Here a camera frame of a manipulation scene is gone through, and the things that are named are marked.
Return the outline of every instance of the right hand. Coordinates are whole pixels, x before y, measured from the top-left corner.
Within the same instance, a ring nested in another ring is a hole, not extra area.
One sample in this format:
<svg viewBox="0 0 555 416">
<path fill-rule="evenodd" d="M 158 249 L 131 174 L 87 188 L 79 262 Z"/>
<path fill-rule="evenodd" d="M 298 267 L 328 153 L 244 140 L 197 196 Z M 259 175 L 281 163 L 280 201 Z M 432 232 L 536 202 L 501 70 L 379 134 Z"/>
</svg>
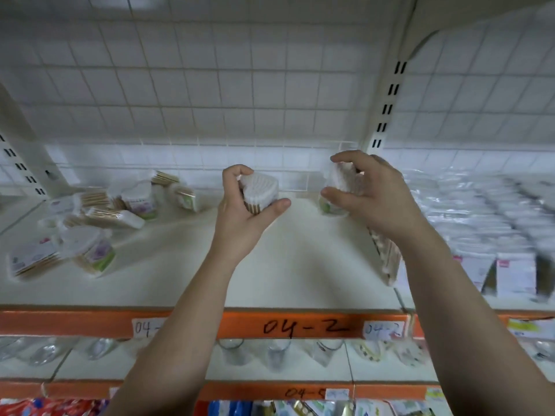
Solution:
<svg viewBox="0 0 555 416">
<path fill-rule="evenodd" d="M 364 219 L 369 229 L 399 244 L 419 237 L 423 229 L 431 227 L 414 201 L 403 175 L 384 159 L 360 150 L 347 150 L 331 156 L 331 161 L 352 162 L 364 171 L 363 193 L 356 196 L 325 187 L 322 196 Z"/>
</svg>

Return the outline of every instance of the finger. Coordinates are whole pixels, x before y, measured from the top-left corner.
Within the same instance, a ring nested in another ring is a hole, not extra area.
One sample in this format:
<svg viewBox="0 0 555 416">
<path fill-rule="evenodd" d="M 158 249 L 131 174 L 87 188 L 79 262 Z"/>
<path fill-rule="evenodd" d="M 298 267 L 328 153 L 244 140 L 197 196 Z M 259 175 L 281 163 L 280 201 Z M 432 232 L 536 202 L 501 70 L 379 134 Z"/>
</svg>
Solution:
<svg viewBox="0 0 555 416">
<path fill-rule="evenodd" d="M 253 172 L 251 168 L 245 165 L 233 165 L 224 169 L 221 173 L 221 179 L 224 185 L 224 196 L 228 201 L 243 201 L 237 178 L 240 175 L 250 175 Z"/>
<path fill-rule="evenodd" d="M 364 172 L 371 172 L 376 169 L 380 163 L 370 155 L 360 150 L 345 150 L 344 152 L 336 153 L 331 156 L 332 162 L 350 162 Z"/>
<path fill-rule="evenodd" d="M 256 221 L 261 230 L 265 230 L 274 220 L 285 213 L 290 206 L 291 200 L 288 198 L 274 201 L 270 206 L 262 210 L 258 216 L 253 217 L 253 220 Z"/>
<path fill-rule="evenodd" d="M 357 212 L 363 207 L 363 200 L 361 197 L 338 190 L 337 188 L 325 187 L 320 193 L 323 198 L 333 205 L 350 212 Z"/>
</svg>

